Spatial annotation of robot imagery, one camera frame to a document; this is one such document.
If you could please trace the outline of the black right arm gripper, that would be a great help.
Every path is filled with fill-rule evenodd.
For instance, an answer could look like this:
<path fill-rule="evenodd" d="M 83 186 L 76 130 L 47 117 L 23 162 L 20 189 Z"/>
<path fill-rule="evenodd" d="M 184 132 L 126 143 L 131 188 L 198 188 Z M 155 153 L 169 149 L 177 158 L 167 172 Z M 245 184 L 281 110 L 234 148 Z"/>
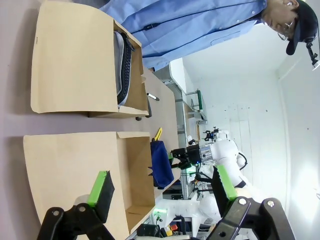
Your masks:
<path fill-rule="evenodd" d="M 198 144 L 173 149 L 174 159 L 189 160 L 192 165 L 201 163 Z M 172 169 L 188 169 L 192 165 L 179 162 Z M 238 196 L 224 166 L 214 168 L 211 186 L 221 220 L 208 236 L 208 240 L 236 240 L 240 229 L 252 230 L 257 240 L 296 240 L 281 202 L 266 198 L 261 203 L 253 198 Z"/>

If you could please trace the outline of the black green-padded left gripper finger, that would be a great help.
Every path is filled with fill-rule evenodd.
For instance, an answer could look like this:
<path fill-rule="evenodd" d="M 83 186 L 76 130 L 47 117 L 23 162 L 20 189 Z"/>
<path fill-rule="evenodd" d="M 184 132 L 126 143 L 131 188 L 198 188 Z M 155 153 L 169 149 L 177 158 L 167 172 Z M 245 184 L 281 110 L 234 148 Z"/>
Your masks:
<path fill-rule="evenodd" d="M 42 221 L 36 240 L 115 240 L 107 222 L 115 187 L 109 171 L 100 171 L 89 195 L 69 210 L 51 207 Z"/>

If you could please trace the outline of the dark blue shoe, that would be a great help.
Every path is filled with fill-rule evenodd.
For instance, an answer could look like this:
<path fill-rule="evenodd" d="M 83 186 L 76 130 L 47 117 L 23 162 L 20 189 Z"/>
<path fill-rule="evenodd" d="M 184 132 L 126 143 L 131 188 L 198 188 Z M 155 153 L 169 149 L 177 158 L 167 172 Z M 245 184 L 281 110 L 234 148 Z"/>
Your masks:
<path fill-rule="evenodd" d="M 159 190 L 163 190 L 174 180 L 168 152 L 165 144 L 161 140 L 150 142 L 151 167 L 150 176 L 153 177 L 153 185 Z"/>

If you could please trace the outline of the cardboard box with keyboard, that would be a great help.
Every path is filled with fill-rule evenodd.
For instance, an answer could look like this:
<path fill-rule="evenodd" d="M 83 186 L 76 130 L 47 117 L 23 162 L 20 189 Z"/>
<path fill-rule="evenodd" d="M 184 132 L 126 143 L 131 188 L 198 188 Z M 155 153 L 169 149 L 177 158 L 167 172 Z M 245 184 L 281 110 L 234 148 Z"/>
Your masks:
<path fill-rule="evenodd" d="M 118 107 L 114 31 L 132 52 L 130 88 Z M 111 16 L 84 4 L 45 1 L 39 8 L 31 65 L 30 107 L 38 114 L 86 112 L 91 117 L 148 115 L 141 43 Z"/>

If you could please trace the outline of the cardboard box with open lid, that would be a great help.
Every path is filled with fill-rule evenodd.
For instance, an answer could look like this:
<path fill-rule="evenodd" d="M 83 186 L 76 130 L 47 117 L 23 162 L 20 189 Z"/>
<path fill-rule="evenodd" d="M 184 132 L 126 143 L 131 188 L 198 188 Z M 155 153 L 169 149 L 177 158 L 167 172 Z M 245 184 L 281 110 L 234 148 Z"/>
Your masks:
<path fill-rule="evenodd" d="M 23 150 L 27 176 L 40 221 L 51 207 L 68 210 L 76 198 L 89 194 L 100 171 L 109 171 L 114 185 L 111 212 L 106 222 L 125 240 L 134 231 L 127 213 L 138 208 L 140 220 L 155 208 L 150 135 L 147 132 L 83 132 L 26 135 Z"/>

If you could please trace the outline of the emergency stop button box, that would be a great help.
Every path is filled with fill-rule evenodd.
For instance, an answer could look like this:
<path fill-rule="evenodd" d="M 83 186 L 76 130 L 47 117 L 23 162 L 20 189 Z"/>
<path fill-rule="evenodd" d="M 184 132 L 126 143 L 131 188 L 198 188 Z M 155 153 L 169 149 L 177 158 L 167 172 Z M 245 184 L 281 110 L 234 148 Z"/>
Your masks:
<path fill-rule="evenodd" d="M 178 226 L 176 224 L 168 225 L 164 228 L 165 233 L 168 237 L 173 236 L 175 232 L 178 230 Z"/>

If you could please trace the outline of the yellow utility knife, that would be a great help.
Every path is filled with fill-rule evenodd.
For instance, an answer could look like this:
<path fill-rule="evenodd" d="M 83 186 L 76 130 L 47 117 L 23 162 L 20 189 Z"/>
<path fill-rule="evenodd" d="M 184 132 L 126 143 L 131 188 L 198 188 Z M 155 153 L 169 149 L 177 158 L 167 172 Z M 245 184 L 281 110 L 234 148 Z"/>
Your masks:
<path fill-rule="evenodd" d="M 162 135 L 163 129 L 160 127 L 157 131 L 157 133 L 155 134 L 155 136 L 152 138 L 152 141 L 159 141 L 160 137 Z"/>

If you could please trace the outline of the black power device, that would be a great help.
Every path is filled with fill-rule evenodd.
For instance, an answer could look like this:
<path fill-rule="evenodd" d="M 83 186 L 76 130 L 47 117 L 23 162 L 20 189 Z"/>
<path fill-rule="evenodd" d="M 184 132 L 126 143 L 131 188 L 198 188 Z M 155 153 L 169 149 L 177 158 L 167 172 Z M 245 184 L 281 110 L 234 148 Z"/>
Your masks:
<path fill-rule="evenodd" d="M 160 237 L 161 230 L 158 225 L 155 224 L 141 224 L 137 230 L 136 234 L 139 237 Z"/>

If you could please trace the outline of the green-framed metal cart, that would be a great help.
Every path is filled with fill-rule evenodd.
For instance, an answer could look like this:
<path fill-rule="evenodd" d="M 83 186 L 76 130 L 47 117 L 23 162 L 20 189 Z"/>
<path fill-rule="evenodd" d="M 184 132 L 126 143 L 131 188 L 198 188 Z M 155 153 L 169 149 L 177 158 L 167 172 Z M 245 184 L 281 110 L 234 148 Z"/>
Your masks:
<path fill-rule="evenodd" d="M 208 123 L 207 114 L 206 114 L 206 106 L 203 95 L 199 89 L 188 92 L 185 94 L 186 96 L 194 96 L 196 98 L 196 104 L 193 102 L 193 98 L 191 98 L 191 109 L 189 115 L 193 115 L 198 122 L 199 125 L 206 125 Z"/>

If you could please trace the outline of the grey black shoe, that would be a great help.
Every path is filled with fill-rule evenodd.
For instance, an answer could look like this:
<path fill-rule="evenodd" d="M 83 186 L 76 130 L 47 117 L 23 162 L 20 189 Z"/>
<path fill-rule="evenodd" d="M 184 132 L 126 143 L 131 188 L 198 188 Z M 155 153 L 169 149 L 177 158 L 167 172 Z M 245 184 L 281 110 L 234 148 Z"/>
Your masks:
<path fill-rule="evenodd" d="M 113 32 L 114 71 L 118 107 L 124 106 L 131 84 L 132 52 L 135 51 L 128 36 L 123 32 Z"/>

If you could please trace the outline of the person torso blue shirt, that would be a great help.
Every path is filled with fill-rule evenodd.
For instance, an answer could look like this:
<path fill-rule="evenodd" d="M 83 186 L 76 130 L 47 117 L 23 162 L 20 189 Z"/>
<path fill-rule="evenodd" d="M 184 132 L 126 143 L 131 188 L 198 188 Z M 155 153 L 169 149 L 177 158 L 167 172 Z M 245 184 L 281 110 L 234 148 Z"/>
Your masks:
<path fill-rule="evenodd" d="M 141 43 L 143 65 L 158 71 L 246 34 L 266 7 L 267 0 L 109 0 L 100 10 Z"/>

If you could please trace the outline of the dark navy cap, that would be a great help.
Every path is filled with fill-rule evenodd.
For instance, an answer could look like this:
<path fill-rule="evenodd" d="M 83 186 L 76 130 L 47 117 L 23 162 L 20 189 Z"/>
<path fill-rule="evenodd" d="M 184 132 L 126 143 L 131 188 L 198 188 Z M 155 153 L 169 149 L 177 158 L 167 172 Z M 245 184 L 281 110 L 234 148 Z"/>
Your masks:
<path fill-rule="evenodd" d="M 289 38 L 286 48 L 286 54 L 292 56 L 297 48 L 298 43 L 305 43 L 307 48 L 311 47 L 312 42 L 318 34 L 318 18 L 313 9 L 304 1 L 296 0 L 299 4 L 297 7 L 297 20 L 294 24 L 293 37 Z"/>

